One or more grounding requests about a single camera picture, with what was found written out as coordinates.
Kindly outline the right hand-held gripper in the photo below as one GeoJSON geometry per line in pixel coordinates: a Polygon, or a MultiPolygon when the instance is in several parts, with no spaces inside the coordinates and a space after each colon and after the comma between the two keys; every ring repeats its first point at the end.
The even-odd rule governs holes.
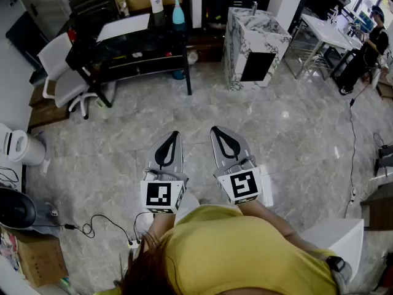
{"type": "Polygon", "coordinates": [[[213,126],[210,134],[218,167],[214,176],[230,204],[240,205],[255,200],[262,193],[262,182],[260,169],[255,157],[250,156],[247,141],[221,126],[213,126]]]}

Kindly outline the teal spray bottle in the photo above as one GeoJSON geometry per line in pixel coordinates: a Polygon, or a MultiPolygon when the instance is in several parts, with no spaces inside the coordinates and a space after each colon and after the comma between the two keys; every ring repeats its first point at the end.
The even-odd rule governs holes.
{"type": "Polygon", "coordinates": [[[174,0],[175,5],[172,13],[172,23],[176,31],[185,32],[187,30],[185,23],[185,15],[180,6],[179,0],[174,0]]]}

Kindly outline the person's left forearm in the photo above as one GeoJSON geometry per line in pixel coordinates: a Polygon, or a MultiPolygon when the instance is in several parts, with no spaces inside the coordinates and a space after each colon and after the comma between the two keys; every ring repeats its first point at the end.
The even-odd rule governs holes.
{"type": "Polygon", "coordinates": [[[167,231],[174,227],[176,215],[169,213],[154,214],[154,219],[148,230],[149,236],[154,242],[158,242],[167,231]]]}

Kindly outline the person's right forearm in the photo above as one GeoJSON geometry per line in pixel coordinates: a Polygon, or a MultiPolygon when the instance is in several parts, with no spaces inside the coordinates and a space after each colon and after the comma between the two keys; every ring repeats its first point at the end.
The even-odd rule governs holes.
{"type": "Polygon", "coordinates": [[[298,232],[285,219],[282,219],[280,216],[263,206],[258,200],[242,203],[238,207],[243,215],[260,218],[270,223],[288,242],[316,258],[322,259],[337,255],[333,251],[323,250],[302,239],[298,232]]]}

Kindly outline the person's white trousers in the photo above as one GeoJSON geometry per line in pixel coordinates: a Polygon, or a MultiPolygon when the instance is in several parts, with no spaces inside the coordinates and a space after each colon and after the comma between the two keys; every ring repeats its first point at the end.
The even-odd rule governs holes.
{"type": "Polygon", "coordinates": [[[197,209],[200,206],[198,199],[191,194],[190,192],[185,192],[179,209],[176,213],[175,224],[180,222],[183,218],[185,218],[188,214],[190,214],[193,210],[197,209]]]}

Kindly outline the white marble sink cabinet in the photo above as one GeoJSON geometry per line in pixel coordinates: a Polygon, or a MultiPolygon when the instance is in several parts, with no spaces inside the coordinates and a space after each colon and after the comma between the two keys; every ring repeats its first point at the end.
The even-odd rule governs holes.
{"type": "Polygon", "coordinates": [[[229,8],[223,57],[228,88],[240,91],[267,87],[291,40],[273,14],[229,8]]]}

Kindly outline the black marble washstand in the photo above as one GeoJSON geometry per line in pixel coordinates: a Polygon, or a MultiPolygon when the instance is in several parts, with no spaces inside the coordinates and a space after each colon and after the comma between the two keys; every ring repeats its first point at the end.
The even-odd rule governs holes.
{"type": "Polygon", "coordinates": [[[187,44],[187,24],[164,19],[162,25],[149,22],[147,29],[103,41],[94,41],[91,36],[78,37],[66,63],[111,108],[112,103],[101,91],[102,85],[149,74],[183,70],[187,94],[191,95],[187,44]]]}

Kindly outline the person's yellow shirt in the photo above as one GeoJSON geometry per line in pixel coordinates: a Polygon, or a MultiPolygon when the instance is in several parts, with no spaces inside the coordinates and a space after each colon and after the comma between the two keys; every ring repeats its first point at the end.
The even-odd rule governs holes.
{"type": "Polygon", "coordinates": [[[200,205],[147,232],[119,284],[95,295],[338,295],[335,271],[239,207],[200,205]]]}

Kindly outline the white office chair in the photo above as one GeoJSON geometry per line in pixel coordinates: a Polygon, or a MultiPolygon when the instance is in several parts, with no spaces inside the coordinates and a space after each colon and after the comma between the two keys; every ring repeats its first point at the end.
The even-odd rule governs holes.
{"type": "Polygon", "coordinates": [[[47,73],[42,96],[53,100],[58,108],[70,104],[70,112],[80,104],[82,117],[88,119],[87,100],[98,95],[92,92],[82,76],[67,64],[66,57],[71,49],[72,42],[68,34],[63,33],[38,53],[41,65],[47,73]]]}

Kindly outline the white box cabinet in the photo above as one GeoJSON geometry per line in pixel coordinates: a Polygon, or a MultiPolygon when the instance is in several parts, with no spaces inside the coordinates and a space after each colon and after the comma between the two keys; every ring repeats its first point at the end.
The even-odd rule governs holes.
{"type": "Polygon", "coordinates": [[[359,268],[364,237],[364,220],[328,218],[303,231],[301,238],[322,249],[335,252],[351,265],[350,282],[359,268]]]}

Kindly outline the white pedal bin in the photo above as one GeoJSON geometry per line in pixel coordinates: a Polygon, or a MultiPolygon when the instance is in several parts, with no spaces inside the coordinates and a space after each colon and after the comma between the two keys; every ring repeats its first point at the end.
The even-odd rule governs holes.
{"type": "Polygon", "coordinates": [[[0,123],[0,156],[22,165],[40,165],[45,159],[45,146],[23,130],[11,130],[0,123]]]}

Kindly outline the black round appliance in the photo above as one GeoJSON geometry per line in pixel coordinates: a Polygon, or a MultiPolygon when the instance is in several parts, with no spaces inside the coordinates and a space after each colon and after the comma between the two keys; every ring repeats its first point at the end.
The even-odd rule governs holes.
{"type": "Polygon", "coordinates": [[[33,201],[25,194],[0,188],[0,223],[12,229],[25,229],[34,224],[37,211],[33,201]]]}

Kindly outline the dark wooden bench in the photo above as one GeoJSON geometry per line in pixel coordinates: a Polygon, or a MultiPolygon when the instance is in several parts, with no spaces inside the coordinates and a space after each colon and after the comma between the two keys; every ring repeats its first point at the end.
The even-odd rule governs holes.
{"type": "Polygon", "coordinates": [[[393,230],[393,182],[378,186],[360,206],[365,230],[393,230]]]}

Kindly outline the small brown cardboard box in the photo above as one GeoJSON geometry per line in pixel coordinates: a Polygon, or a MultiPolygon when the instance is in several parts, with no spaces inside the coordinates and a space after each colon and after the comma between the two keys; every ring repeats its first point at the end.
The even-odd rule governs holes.
{"type": "Polygon", "coordinates": [[[52,235],[15,235],[23,275],[35,287],[58,283],[68,277],[60,241],[52,235]]]}

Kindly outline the white table with metal frame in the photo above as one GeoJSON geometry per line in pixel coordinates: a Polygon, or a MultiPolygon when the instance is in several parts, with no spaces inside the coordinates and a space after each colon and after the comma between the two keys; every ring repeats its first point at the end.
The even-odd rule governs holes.
{"type": "Polygon", "coordinates": [[[335,69],[329,58],[333,50],[349,55],[354,46],[330,23],[302,14],[283,59],[295,79],[311,69],[319,70],[326,78],[335,69]]]}

